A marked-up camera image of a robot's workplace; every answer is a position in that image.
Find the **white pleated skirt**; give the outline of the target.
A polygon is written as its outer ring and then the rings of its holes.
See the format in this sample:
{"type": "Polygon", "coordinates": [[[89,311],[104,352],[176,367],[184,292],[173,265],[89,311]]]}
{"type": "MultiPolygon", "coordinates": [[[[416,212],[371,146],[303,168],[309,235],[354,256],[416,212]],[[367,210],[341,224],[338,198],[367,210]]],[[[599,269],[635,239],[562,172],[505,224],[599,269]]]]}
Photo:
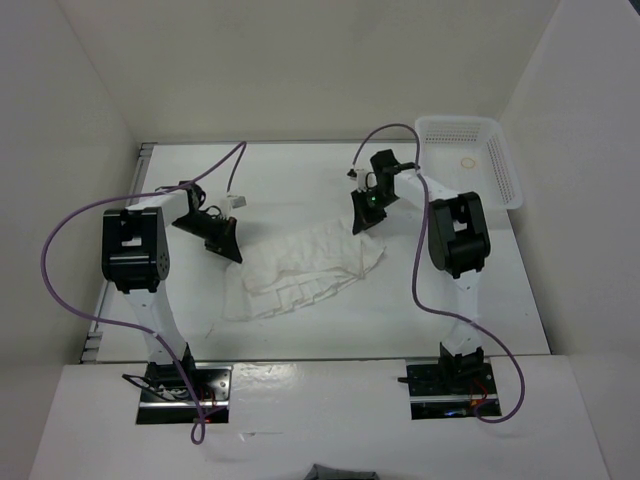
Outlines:
{"type": "Polygon", "coordinates": [[[354,234],[346,217],[250,245],[243,262],[226,269],[222,316],[249,321],[313,305],[365,278],[385,249],[354,234]]]}

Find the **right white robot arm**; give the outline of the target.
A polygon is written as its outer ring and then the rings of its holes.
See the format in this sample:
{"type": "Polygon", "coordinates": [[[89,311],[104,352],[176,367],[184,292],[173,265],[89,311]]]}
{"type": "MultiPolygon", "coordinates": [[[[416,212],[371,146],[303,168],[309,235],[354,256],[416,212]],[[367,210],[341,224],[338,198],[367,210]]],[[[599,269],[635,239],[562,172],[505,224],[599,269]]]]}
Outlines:
{"type": "Polygon", "coordinates": [[[421,377],[410,385],[438,382],[450,393],[459,393],[479,376],[484,349],[477,330],[478,285],[491,252],[488,227],[479,195],[460,193],[420,173],[413,162],[399,162],[390,149],[374,154],[371,168],[351,168],[347,176],[356,182],[351,192],[354,208],[352,232],[358,234],[386,218],[386,208],[399,199],[409,201],[423,213],[413,272],[426,252],[433,267],[445,274],[455,292],[456,310],[431,309],[454,320],[440,342],[437,374],[421,377]]]}

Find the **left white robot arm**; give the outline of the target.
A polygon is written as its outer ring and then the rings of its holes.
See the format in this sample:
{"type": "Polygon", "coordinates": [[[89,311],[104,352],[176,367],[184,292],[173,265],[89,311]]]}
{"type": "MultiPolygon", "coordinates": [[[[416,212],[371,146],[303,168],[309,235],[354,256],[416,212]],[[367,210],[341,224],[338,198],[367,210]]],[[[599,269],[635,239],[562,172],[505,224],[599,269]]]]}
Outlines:
{"type": "Polygon", "coordinates": [[[207,251],[240,264],[237,220],[218,206],[205,208],[195,183],[160,187],[102,220],[101,267],[121,292],[143,332],[148,351],[146,378],[180,400],[193,396],[203,379],[175,321],[166,289],[170,254],[166,230],[176,227],[204,241],[207,251]]]}

